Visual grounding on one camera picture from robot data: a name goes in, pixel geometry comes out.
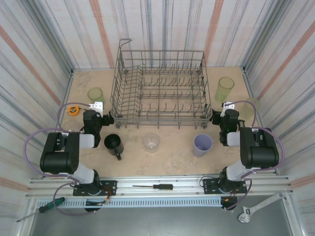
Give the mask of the black mug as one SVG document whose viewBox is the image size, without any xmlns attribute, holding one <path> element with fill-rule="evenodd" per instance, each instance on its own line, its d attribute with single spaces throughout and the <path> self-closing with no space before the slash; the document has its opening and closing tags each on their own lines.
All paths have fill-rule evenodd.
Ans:
<svg viewBox="0 0 315 236">
<path fill-rule="evenodd" d="M 121 161 L 121 154 L 124 151 L 124 145 L 121 138 L 116 134 L 110 134 L 104 139 L 104 145 L 109 153 Z"/>
</svg>

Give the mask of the clear plastic cup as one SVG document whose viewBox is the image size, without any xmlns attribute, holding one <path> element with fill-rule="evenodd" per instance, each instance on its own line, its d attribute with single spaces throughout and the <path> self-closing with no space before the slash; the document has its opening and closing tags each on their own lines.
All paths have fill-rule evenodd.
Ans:
<svg viewBox="0 0 315 236">
<path fill-rule="evenodd" d="M 142 144 L 146 151 L 156 152 L 159 146 L 159 136 L 155 133 L 148 133 L 143 137 Z"/>
<path fill-rule="evenodd" d="M 62 125 L 62 129 L 70 132 L 79 132 L 82 124 L 76 120 L 68 120 Z"/>
</svg>

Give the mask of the tall green plastic cup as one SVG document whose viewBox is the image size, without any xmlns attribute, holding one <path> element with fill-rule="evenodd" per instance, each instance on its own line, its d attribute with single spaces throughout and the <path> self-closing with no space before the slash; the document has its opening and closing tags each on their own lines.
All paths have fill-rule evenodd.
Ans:
<svg viewBox="0 0 315 236">
<path fill-rule="evenodd" d="M 217 102 L 224 102 L 231 90 L 233 89 L 235 83 L 234 81 L 229 77 L 221 77 L 218 82 L 216 94 L 215 94 L 215 100 Z"/>
</svg>

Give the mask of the pale yellow translucent cup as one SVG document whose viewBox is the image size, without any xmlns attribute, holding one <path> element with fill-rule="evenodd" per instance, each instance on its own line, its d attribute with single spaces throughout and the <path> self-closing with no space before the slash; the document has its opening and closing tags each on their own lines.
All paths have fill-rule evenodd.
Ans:
<svg viewBox="0 0 315 236">
<path fill-rule="evenodd" d="M 252 103 L 255 106 L 256 111 L 261 107 L 260 101 L 256 98 L 248 98 L 248 102 Z M 242 117 L 245 119 L 250 119 L 254 116 L 254 108 L 250 103 L 244 103 L 242 110 Z"/>
</svg>

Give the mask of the short green plastic cup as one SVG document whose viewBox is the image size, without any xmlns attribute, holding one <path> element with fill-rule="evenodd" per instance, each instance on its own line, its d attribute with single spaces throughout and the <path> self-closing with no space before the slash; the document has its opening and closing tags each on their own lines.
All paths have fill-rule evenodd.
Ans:
<svg viewBox="0 0 315 236">
<path fill-rule="evenodd" d="M 88 98 L 92 103 L 94 102 L 104 102 L 104 95 L 101 88 L 95 87 L 91 88 L 87 93 Z"/>
</svg>

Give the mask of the lavender plastic cup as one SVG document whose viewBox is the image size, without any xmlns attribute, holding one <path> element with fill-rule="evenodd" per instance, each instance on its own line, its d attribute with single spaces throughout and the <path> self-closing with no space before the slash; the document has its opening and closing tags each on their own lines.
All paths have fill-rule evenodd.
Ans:
<svg viewBox="0 0 315 236">
<path fill-rule="evenodd" d="M 193 155 L 195 157 L 204 156 L 213 146 L 212 138 L 207 134 L 198 134 L 193 140 Z"/>
</svg>

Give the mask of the silver adjustable wrench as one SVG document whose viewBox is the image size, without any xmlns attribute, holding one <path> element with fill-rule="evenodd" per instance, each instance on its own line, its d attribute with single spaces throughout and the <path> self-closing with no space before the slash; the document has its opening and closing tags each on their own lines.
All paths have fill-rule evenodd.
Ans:
<svg viewBox="0 0 315 236">
<path fill-rule="evenodd" d="M 252 215 L 256 211 L 276 202 L 277 200 L 282 199 L 283 197 L 284 197 L 284 195 L 282 193 L 277 193 L 277 194 L 274 194 L 271 197 L 265 199 L 264 201 L 252 206 L 252 207 L 245 207 L 245 206 L 242 207 L 243 212 L 238 216 L 238 220 L 241 223 L 249 223 Z"/>
</svg>

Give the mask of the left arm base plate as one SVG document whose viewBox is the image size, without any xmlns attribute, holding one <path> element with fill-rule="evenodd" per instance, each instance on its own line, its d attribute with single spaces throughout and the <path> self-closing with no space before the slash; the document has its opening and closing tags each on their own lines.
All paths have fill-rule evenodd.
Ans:
<svg viewBox="0 0 315 236">
<path fill-rule="evenodd" d="M 73 196 L 115 196 L 116 180 L 101 180 L 100 183 L 79 184 L 73 189 Z"/>
</svg>

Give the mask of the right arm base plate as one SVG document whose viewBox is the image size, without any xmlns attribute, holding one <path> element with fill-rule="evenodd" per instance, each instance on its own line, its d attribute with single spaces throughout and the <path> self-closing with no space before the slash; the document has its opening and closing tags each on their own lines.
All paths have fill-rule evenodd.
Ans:
<svg viewBox="0 0 315 236">
<path fill-rule="evenodd" d="M 205 178 L 202 180 L 204 194 L 246 193 L 247 185 L 244 181 L 230 181 L 220 178 Z"/>
</svg>

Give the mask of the black handled screwdriver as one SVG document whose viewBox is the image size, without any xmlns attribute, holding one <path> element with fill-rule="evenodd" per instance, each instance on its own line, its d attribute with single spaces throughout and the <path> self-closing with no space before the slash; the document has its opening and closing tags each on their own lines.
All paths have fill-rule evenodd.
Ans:
<svg viewBox="0 0 315 236">
<path fill-rule="evenodd" d="M 172 184 L 133 185 L 133 187 L 152 188 L 152 189 L 159 189 L 159 190 L 173 190 Z"/>
</svg>

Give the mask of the aluminium mounting rail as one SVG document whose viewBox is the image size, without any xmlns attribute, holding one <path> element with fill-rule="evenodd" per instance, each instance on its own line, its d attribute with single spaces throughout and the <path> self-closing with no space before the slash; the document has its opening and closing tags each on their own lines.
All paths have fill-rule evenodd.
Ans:
<svg viewBox="0 0 315 236">
<path fill-rule="evenodd" d="M 104 180 L 116 180 L 116 198 L 141 197 L 199 197 L 204 195 L 200 186 L 201 175 L 155 176 L 155 177 L 105 177 Z M 269 196 L 275 193 L 292 194 L 293 189 L 287 176 L 278 176 L 273 172 L 259 173 L 253 177 L 249 195 Z M 26 193 L 27 199 L 50 199 L 56 189 L 71 180 L 64 178 L 44 178 L 30 181 Z M 133 187 L 133 185 L 172 184 L 173 190 Z"/>
</svg>

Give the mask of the green handled screwdriver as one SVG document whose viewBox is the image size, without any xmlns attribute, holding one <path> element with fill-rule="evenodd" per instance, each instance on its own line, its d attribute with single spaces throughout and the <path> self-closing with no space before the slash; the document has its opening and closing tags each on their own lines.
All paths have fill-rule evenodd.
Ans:
<svg viewBox="0 0 315 236">
<path fill-rule="evenodd" d="M 33 215 L 35 215 L 35 214 L 37 214 L 37 213 L 44 213 L 44 212 L 46 212 L 46 211 L 48 211 L 48 210 L 50 210 L 50 209 L 53 209 L 54 207 L 58 207 L 58 206 L 60 206 L 64 201 L 65 201 L 65 197 L 57 198 L 57 199 L 55 199 L 54 201 L 51 201 L 51 202 L 47 203 L 47 204 L 44 205 L 44 206 L 41 206 L 36 212 L 34 212 L 34 213 L 32 213 L 32 214 L 29 214 L 29 215 L 27 215 L 27 216 L 25 216 L 25 217 L 23 217 L 23 218 L 17 220 L 16 222 L 18 223 L 18 222 L 20 222 L 20 221 L 22 221 L 22 220 L 24 220 L 24 219 L 26 219 L 26 218 L 28 218 L 28 217 L 30 217 L 30 216 L 33 216 Z"/>
</svg>

